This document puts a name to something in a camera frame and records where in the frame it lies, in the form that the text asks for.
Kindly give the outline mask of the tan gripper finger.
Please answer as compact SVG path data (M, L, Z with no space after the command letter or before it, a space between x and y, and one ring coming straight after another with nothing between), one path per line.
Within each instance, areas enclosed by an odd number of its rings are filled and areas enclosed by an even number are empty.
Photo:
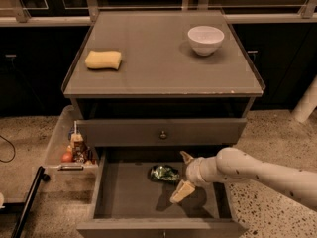
M189 165L194 160L194 158L185 151L181 151L180 154L187 165Z
M195 185L188 180L181 180L170 198L171 203L180 203L195 191Z

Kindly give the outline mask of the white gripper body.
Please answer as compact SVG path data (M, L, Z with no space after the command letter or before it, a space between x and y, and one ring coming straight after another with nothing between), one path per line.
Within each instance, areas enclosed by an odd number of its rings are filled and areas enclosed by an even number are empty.
M186 178L194 186L208 186L211 184L206 179L210 173L208 158L193 158L186 164Z

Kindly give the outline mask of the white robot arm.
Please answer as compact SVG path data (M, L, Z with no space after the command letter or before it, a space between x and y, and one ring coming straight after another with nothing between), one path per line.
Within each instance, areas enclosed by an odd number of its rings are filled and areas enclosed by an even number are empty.
M178 184L170 198L171 203L179 203L197 187L205 187L213 182L251 179L314 211L317 210L316 173L263 162L232 147L223 148L216 156L208 158L193 158L185 151L180 154L186 164L186 179Z

